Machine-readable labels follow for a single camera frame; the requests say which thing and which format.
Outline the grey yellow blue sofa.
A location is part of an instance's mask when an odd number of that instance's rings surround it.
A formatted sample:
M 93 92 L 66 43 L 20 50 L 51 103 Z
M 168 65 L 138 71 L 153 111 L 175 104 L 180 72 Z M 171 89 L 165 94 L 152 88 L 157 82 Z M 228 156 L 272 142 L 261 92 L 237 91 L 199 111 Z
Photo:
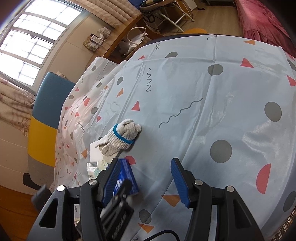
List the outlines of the grey yellow blue sofa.
M 23 184 L 39 190 L 54 180 L 55 143 L 62 106 L 75 83 L 48 72 L 38 90 L 28 135 L 28 168 Z

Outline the wooden desk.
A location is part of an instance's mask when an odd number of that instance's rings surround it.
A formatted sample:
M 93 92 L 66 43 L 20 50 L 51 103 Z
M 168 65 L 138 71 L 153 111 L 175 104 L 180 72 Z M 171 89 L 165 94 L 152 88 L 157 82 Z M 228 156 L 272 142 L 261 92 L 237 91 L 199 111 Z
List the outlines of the wooden desk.
M 104 47 L 104 51 L 102 53 L 102 57 L 109 58 L 112 52 L 119 45 L 121 40 L 126 37 L 128 32 L 142 19 L 142 14 L 131 18 L 124 23 L 122 23 L 119 27 L 115 28 L 112 33 L 107 37 L 106 41 L 103 43 L 102 47 Z

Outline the white tote bag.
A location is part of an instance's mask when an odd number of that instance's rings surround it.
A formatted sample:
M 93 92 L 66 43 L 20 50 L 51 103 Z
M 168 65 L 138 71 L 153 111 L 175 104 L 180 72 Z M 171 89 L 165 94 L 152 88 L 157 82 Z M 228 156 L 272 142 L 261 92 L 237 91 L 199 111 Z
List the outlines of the white tote bag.
M 136 47 L 139 47 L 147 36 L 145 27 L 132 28 L 119 43 L 119 52 L 124 55 L 130 54 Z

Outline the packets on window sill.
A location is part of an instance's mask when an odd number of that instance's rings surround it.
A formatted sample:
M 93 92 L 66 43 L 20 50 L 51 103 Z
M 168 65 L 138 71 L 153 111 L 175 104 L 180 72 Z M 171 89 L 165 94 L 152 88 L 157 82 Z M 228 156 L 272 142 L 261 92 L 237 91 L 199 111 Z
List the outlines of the packets on window sill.
M 90 34 L 83 42 L 83 46 L 88 50 L 95 52 L 111 34 L 111 29 L 104 26 L 95 34 Z

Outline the red bed cover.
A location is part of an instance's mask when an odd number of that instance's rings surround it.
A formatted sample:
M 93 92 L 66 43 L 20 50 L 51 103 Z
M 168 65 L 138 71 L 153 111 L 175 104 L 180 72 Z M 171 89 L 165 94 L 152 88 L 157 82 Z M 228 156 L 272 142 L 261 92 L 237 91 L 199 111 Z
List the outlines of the red bed cover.
M 287 31 L 276 16 L 260 1 L 235 1 L 243 36 L 281 46 L 290 56 L 295 57 L 295 46 Z

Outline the beige patterned curtain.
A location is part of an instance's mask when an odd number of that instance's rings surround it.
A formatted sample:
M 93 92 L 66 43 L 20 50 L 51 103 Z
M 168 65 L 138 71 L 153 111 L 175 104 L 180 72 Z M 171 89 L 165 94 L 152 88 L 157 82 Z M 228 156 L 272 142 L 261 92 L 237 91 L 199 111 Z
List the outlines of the beige patterned curtain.
M 28 136 L 36 97 L 1 77 L 1 121 Z

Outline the white cleaning wipes pack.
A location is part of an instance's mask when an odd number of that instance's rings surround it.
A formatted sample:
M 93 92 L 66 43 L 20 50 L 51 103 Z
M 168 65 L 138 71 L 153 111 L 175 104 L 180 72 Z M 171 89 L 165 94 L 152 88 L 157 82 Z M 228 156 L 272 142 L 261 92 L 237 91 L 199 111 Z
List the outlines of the white cleaning wipes pack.
M 108 165 L 104 160 L 97 161 L 96 163 L 86 163 L 89 180 L 96 179 L 101 171 L 107 169 Z

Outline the window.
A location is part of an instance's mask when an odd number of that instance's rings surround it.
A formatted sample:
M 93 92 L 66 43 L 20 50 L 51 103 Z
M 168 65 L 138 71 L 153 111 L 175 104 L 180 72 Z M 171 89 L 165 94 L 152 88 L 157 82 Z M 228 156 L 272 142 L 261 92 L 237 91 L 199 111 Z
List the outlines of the window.
M 1 36 L 1 72 L 27 86 L 83 9 L 68 1 L 31 1 Z

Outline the knitted grey work gloves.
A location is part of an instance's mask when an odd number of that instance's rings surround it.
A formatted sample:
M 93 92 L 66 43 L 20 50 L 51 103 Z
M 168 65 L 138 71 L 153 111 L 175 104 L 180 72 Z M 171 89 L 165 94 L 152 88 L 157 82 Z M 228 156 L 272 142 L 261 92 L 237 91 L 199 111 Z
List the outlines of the knitted grey work gloves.
M 107 158 L 114 158 L 119 152 L 130 148 L 141 131 L 140 124 L 127 118 L 115 124 L 104 137 L 98 140 L 94 146 L 95 150 L 99 150 Z

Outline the patterned white tablecloth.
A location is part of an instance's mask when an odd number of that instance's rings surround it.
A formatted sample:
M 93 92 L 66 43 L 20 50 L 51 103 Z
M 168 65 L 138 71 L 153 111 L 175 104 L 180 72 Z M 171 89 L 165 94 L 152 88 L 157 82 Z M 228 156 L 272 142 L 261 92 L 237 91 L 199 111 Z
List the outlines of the patterned white tablecloth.
M 265 240 L 295 207 L 295 56 L 281 47 L 201 35 L 156 41 L 120 64 L 96 58 L 63 103 L 51 189 L 83 185 L 90 144 L 127 118 L 142 129 L 120 154 L 139 188 L 123 240 L 185 238 L 191 210 L 173 158 L 212 187 L 233 186 Z

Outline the blue small pack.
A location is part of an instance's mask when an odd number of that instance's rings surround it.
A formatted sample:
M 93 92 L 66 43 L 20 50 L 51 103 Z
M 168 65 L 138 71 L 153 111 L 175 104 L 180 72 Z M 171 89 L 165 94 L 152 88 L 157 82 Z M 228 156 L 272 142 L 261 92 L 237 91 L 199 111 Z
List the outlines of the blue small pack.
M 132 168 L 131 168 L 128 160 L 123 158 L 123 159 L 119 159 L 119 161 L 120 161 L 120 173 L 119 173 L 118 180 L 116 182 L 116 185 L 115 185 L 115 188 L 113 191 L 113 196 L 115 196 L 118 193 L 124 180 L 130 180 L 132 183 L 132 188 L 131 188 L 131 191 L 129 194 L 130 195 L 138 194 L 139 193 L 138 185 L 137 185 L 134 174 L 132 172 Z

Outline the white sponge block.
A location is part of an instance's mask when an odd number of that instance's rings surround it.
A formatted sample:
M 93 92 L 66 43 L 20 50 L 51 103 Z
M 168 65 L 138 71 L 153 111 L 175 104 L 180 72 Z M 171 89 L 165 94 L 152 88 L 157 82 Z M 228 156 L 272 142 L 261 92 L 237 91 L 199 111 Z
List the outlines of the white sponge block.
M 97 163 L 103 160 L 103 154 L 99 149 L 100 141 L 95 141 L 90 144 L 89 159 L 91 163 Z

